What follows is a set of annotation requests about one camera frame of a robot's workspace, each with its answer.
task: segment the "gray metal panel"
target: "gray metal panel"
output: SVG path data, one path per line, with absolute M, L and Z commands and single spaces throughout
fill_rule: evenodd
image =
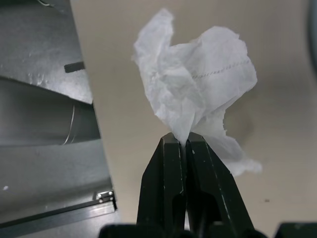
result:
M 112 202 L 103 203 L 95 206 L 90 206 L 86 208 L 81 208 L 77 210 L 73 210 L 66 213 L 61 213 L 54 216 L 49 216 L 45 218 L 41 218 L 35 221 L 30 221 L 10 227 L 6 227 L 0 229 L 0 237 L 1 238 L 14 238 L 19 236 L 29 236 L 33 237 L 33 233 L 47 233 L 46 230 L 49 229 L 56 229 L 60 230 L 60 227 L 70 224 L 69 226 L 72 227 L 72 223 L 80 222 L 86 219 L 93 219 L 98 216 L 103 216 L 104 220 L 99 222 L 100 226 L 105 225 L 107 222 L 115 222 L 117 221 L 117 214 L 114 213 L 115 210 L 113 208 Z M 69 228 L 66 233 L 66 237 L 69 234 L 77 233 L 78 235 L 82 235 L 78 233 L 78 227 L 76 229 Z
M 0 31 L 1 76 L 92 102 L 86 72 L 64 72 L 65 64 L 82 61 L 72 15 L 36 0 L 1 0 Z M 0 148 L 0 222 L 90 201 L 111 188 L 100 140 Z M 76 229 L 87 234 L 93 226 Z
M 60 226 L 57 228 L 25 235 L 20 238 L 97 238 L 100 229 L 104 225 L 118 223 L 119 221 L 119 213 L 115 212 L 66 226 Z
M 111 182 L 100 140 L 0 148 L 0 223 L 91 201 L 105 190 Z
M 64 95 L 0 78 L 0 146 L 63 144 L 73 107 Z

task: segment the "beige wall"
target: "beige wall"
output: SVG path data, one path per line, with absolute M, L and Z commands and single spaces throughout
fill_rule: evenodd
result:
M 142 173 L 168 132 L 131 61 L 139 30 L 162 7 L 175 15 L 175 44 L 213 25 L 247 43 L 259 82 L 229 108 L 225 126 L 264 167 L 236 179 L 255 227 L 272 235 L 281 221 L 317 220 L 317 86 L 306 46 L 307 3 L 72 0 L 123 221 L 135 221 Z

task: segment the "stitched seam line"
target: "stitched seam line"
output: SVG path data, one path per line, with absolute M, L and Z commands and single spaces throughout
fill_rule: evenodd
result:
M 220 73 L 223 73 L 229 69 L 232 69 L 232 68 L 235 68 L 237 66 L 240 66 L 240 65 L 243 65 L 243 64 L 248 64 L 250 63 L 250 60 L 245 60 L 245 61 L 241 61 L 241 62 L 237 62 L 237 63 L 232 63 L 232 64 L 229 64 L 227 65 L 226 67 L 220 69 L 220 70 L 216 70 L 216 71 L 212 71 L 212 72 L 208 72 L 208 73 L 205 73 L 205 74 L 200 74 L 200 75 L 192 75 L 192 78 L 193 79 L 200 79 L 200 78 L 203 78 L 203 77 L 207 77 L 207 76 L 210 76 L 212 74 L 220 74 Z

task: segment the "metal sheet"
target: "metal sheet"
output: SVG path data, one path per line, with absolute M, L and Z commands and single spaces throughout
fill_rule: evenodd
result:
M 113 208 L 112 202 L 108 202 L 3 228 L 0 229 L 0 236 L 2 238 L 14 238 L 29 234 L 29 236 L 33 237 L 33 233 L 36 232 L 53 228 L 58 230 L 61 226 L 67 226 L 72 223 L 80 222 L 86 219 L 93 219 L 95 217 L 111 214 L 114 212 L 115 210 Z M 70 228 L 66 236 L 68 237 L 68 235 L 73 232 L 77 231 L 74 231 Z
M 0 31 L 1 76 L 91 103 L 85 71 L 64 72 L 65 64 L 82 60 L 71 14 L 36 0 L 3 0 Z M 1 223 L 90 201 L 94 193 L 110 189 L 100 140 L 0 147 Z
M 20 238 L 96 238 L 105 224 L 118 223 L 118 212 L 90 218 L 58 228 L 21 236 Z
M 225 127 L 264 167 L 260 175 L 236 179 L 255 227 L 270 236 L 281 221 L 317 219 L 317 82 L 307 52 L 307 3 L 72 1 L 125 222 L 136 220 L 142 173 L 159 138 L 168 132 L 154 116 L 131 61 L 140 29 L 162 7 L 175 15 L 173 44 L 187 43 L 220 25 L 239 33 L 248 46 L 259 81 L 229 108 Z

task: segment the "crumpled tissue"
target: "crumpled tissue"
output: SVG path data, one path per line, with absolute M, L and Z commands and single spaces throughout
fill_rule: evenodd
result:
M 182 146 L 191 131 L 202 135 L 234 176 L 261 171 L 223 128 L 225 110 L 257 82 L 246 44 L 214 26 L 190 43 L 171 46 L 172 21 L 162 9 L 134 44 L 133 60 L 155 115 Z

